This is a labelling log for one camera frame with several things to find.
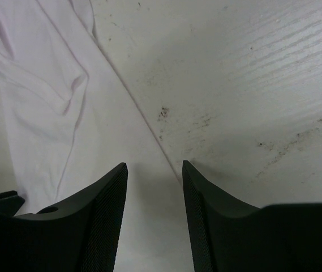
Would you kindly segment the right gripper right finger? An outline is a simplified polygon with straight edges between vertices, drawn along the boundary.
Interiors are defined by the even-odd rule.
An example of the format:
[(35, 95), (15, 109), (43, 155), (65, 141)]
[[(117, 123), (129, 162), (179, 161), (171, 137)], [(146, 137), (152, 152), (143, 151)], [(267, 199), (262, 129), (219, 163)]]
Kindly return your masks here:
[(182, 165), (195, 271), (322, 271), (322, 203), (263, 208)]

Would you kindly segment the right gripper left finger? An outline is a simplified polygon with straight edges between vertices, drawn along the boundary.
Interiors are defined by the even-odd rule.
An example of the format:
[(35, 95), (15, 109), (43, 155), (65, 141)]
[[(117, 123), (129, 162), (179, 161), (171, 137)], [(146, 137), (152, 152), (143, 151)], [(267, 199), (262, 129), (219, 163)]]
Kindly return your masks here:
[(127, 177), (121, 163), (35, 214), (0, 214), (0, 271), (113, 271)]

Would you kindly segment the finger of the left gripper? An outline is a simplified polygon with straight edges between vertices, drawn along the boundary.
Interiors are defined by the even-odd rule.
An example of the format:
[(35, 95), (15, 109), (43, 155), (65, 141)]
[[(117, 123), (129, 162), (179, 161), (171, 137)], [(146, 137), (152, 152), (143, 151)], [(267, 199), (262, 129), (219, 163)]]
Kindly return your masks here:
[(14, 216), (25, 203), (25, 199), (14, 190), (0, 193), (0, 214)]

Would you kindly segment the white tank top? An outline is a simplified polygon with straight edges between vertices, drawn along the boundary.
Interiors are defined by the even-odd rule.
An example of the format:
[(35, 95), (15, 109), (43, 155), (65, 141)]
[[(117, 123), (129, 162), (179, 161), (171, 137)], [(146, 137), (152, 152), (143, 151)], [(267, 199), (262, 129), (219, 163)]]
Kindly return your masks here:
[(124, 162), (115, 270), (193, 270), (182, 189), (99, 48), (92, 1), (0, 1), (0, 92), (26, 213)]

